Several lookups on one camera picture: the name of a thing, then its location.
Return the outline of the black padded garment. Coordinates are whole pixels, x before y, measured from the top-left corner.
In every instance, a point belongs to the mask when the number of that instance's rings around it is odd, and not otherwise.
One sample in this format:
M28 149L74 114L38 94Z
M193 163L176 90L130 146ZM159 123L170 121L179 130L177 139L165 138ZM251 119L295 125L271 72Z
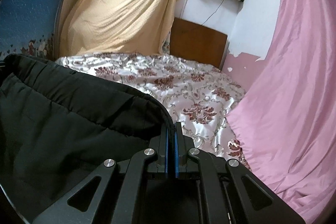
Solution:
M124 161L162 130L152 96L33 56L1 69L1 186L32 221L106 159Z

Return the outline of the pink curtain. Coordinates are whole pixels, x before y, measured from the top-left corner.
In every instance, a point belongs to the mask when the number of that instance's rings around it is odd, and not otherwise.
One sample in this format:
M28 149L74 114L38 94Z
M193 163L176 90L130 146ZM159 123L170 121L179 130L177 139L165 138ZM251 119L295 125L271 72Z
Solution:
M335 209L335 0L281 0L266 65L227 119L252 172L323 223Z

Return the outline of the floral satin bedspread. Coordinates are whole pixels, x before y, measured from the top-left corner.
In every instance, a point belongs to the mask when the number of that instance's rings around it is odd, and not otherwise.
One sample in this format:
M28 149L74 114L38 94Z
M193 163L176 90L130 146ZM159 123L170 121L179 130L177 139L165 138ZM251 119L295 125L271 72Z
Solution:
M57 64L129 85L161 102L195 147L248 166L227 114L245 95L228 75L209 64L173 55L91 53L60 57Z

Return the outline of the brown wooden headboard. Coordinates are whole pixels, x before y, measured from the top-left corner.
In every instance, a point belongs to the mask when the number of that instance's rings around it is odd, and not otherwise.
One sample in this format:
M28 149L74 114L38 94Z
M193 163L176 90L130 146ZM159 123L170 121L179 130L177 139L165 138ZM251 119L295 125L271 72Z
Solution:
M171 28L170 54L186 60L221 67L227 35L211 28L175 18Z

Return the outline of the beige hanging cloth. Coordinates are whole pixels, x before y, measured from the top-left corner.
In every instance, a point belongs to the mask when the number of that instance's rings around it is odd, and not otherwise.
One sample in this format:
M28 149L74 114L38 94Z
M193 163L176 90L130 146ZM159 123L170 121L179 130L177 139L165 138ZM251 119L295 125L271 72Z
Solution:
M178 0L78 0L65 19L59 55L161 55Z

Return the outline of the blue patterned curtain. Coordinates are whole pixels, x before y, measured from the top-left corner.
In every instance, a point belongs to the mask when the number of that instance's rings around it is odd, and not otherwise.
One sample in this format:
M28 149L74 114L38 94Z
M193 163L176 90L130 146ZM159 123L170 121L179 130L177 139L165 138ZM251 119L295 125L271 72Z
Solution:
M1 59L12 53L52 59L60 0L1 0Z

